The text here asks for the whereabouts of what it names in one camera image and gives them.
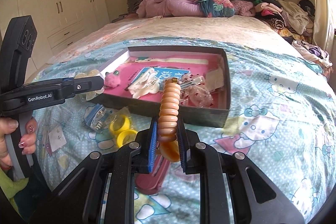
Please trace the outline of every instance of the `white card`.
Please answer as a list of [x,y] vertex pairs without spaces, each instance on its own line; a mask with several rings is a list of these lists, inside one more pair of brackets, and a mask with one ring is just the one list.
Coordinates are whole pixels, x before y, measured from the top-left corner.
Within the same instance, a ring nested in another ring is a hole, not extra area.
[[213,91],[217,88],[224,86],[223,71],[219,68],[217,70],[209,71],[205,76],[205,85],[209,91]]
[[56,126],[49,132],[49,142],[52,152],[55,152],[57,149],[67,144],[67,140],[64,137],[63,130],[60,125]]

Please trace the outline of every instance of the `painted fingernail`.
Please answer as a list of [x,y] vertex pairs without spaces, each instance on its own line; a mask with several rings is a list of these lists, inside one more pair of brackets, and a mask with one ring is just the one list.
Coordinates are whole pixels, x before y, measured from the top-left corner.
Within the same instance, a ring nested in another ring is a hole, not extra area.
[[26,147],[26,143],[25,142],[19,143],[19,148],[24,148],[24,147]]
[[28,134],[32,134],[35,131],[34,127],[32,125],[30,125],[28,127]]
[[8,121],[8,126],[10,128],[17,128],[19,126],[19,123],[17,120],[10,120]]

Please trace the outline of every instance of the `pink plush toy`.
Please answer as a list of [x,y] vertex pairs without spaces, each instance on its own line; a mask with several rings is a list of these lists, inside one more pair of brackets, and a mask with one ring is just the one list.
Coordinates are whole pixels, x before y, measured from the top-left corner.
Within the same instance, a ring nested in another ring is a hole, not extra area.
[[119,72],[116,70],[113,73],[107,73],[104,80],[104,85],[111,88],[116,88],[120,85]]

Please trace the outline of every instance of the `gray handle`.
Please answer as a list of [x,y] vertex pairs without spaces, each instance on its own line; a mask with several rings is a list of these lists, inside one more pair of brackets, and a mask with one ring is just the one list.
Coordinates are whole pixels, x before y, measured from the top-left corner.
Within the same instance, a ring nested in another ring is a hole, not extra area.
[[[26,134],[26,124],[28,121],[30,121],[30,119],[32,118],[33,112],[32,111],[28,111],[22,114],[19,114],[19,127],[20,127],[20,132],[21,132],[21,136],[23,136],[24,134]],[[25,176],[23,174],[23,171],[21,169],[21,166],[19,164],[19,161],[17,159],[16,153],[15,153],[15,149],[14,149],[14,145],[18,146],[18,143],[13,143],[12,140],[12,134],[7,134],[5,135],[5,141],[6,141],[6,146],[7,146],[7,150],[10,156],[10,159],[12,160],[13,163],[13,170],[15,172],[15,175],[18,179],[24,179]],[[33,165],[33,157],[32,155],[25,155],[27,157],[27,161],[29,163],[30,166]]]

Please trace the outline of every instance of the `open box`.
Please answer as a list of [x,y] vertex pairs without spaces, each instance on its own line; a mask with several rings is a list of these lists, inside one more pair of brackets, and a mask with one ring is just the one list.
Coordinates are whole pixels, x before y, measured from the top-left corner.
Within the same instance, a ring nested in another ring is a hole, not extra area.
[[[139,99],[133,99],[127,87],[144,71],[145,67],[155,67],[158,78],[163,81],[169,77],[181,77],[186,71],[193,74],[204,75],[210,79],[208,72],[220,71],[223,87],[217,89],[213,96],[214,105],[211,107],[195,107],[180,105],[179,116],[185,123],[223,127],[230,109],[231,89],[230,73],[226,53],[221,48],[196,47],[196,46],[140,46],[128,47],[119,52],[112,59],[103,64],[99,71],[105,77],[105,73],[113,73],[118,70],[121,84],[116,88],[106,88],[105,91],[91,100],[105,107],[121,109],[128,107],[131,113],[155,117],[160,111],[161,92],[147,94]],[[211,84],[216,79],[211,77]]]

